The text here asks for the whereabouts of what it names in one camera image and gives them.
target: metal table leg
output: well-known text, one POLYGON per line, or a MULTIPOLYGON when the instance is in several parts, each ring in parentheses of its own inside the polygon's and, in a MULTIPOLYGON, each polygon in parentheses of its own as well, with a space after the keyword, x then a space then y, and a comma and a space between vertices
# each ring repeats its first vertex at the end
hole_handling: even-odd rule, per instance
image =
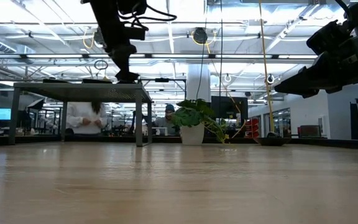
POLYGON ((15 88, 11 108, 11 123, 9 124, 9 144, 15 144, 17 114, 19 113, 20 88, 15 88))
POLYGON ((60 137, 62 141, 66 138, 67 102, 63 102, 62 125, 60 126, 60 137))
POLYGON ((135 94, 135 108, 136 108, 136 128, 135 128, 135 141, 137 147, 143 146, 142 135, 142 90, 136 90, 135 94))
POLYGON ((153 142, 152 104, 147 103, 147 143, 153 142))

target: robotic arm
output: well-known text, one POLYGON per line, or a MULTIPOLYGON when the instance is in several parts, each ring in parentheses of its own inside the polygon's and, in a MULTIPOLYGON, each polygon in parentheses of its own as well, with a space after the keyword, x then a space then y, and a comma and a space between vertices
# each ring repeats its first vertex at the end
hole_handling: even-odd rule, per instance
POLYGON ((345 85, 358 83, 358 3, 348 8, 341 0, 336 2, 344 9, 347 20, 343 24, 330 22, 308 39, 306 44, 318 58, 310 68, 303 67, 297 75, 277 85, 277 92, 307 98, 319 90, 335 93, 345 85))
POLYGON ((136 47, 129 40, 144 40, 145 32, 149 30, 140 23, 140 19, 158 21, 174 21, 177 17, 160 12, 147 4, 147 0, 81 0, 82 4, 90 3, 95 18, 99 24, 104 50, 113 62, 121 70, 116 74, 119 83, 134 83, 138 74, 129 71, 129 57, 137 52, 136 47), (157 19, 150 17, 137 17, 143 15, 149 8, 159 14, 170 17, 169 19, 157 19), (132 22, 121 19, 133 19, 132 22))

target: white shirt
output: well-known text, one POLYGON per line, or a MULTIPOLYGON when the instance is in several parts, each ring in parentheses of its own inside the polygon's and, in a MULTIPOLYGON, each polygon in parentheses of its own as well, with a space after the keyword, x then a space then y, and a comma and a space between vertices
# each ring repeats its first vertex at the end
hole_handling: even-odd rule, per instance
POLYGON ((103 104, 98 114, 93 111, 90 102, 71 102, 67 104, 66 128, 71 128, 74 134, 99 134, 101 129, 94 123, 97 120, 101 121, 102 126, 107 124, 103 104), (91 123, 86 126, 82 125, 83 118, 90 120, 91 123))

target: black bowl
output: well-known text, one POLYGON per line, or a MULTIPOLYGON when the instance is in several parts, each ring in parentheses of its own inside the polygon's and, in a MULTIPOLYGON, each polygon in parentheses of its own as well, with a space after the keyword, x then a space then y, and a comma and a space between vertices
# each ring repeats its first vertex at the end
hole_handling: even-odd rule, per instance
POLYGON ((291 141, 291 138, 254 138, 261 146, 283 146, 291 141))

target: ceiling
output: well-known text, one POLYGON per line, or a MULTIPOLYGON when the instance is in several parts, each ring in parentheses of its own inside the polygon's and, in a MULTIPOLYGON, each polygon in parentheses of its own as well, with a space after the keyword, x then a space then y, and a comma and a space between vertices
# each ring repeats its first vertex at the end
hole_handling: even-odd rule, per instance
MULTIPOLYGON (((150 29, 145 41, 131 41, 140 54, 226 54, 260 55, 262 39, 260 35, 260 13, 255 0, 148 0, 149 5, 170 14, 177 15, 171 23, 144 21, 150 29), (208 47, 197 45, 191 38, 196 27, 206 27, 209 35, 208 47)), ((265 48, 268 55, 303 55, 309 57, 299 60, 296 57, 286 60, 267 60, 267 73, 272 74, 278 83, 294 75, 301 67, 313 63, 313 52, 306 40, 329 21, 343 21, 343 10, 334 0, 264 0, 262 1, 264 19, 265 48)), ((145 16, 161 17, 148 10, 145 16)), ((93 32, 97 28, 96 19, 89 4, 79 0, 0 0, 0 42, 16 50, 17 54, 103 54, 104 51, 93 43, 93 32)), ((189 63, 201 63, 199 59, 178 58, 173 55, 156 60, 150 58, 131 59, 131 71, 141 78, 186 78, 189 63)), ((13 59, 1 59, 0 78, 22 79, 27 69, 29 79, 41 80, 47 77, 76 80, 96 78, 94 60, 80 59, 35 59, 32 64, 19 63, 13 59)), ((109 61, 107 70, 98 78, 107 76, 115 81, 118 68, 109 61)), ((265 66, 259 59, 225 58, 203 60, 211 72, 211 84, 219 83, 219 74, 229 79, 223 80, 232 90, 265 90, 265 66)), ((0 88, 9 88, 0 82, 0 88)), ((170 92, 150 92, 153 99, 184 98, 184 93, 174 82, 150 82, 147 88, 170 89, 170 92)), ((219 91, 212 85, 212 94, 219 91)), ((233 96, 244 96, 244 92, 232 92, 233 96)), ((255 92, 251 99, 258 100, 264 94, 255 92)), ((282 99, 281 94, 275 100, 282 99)))

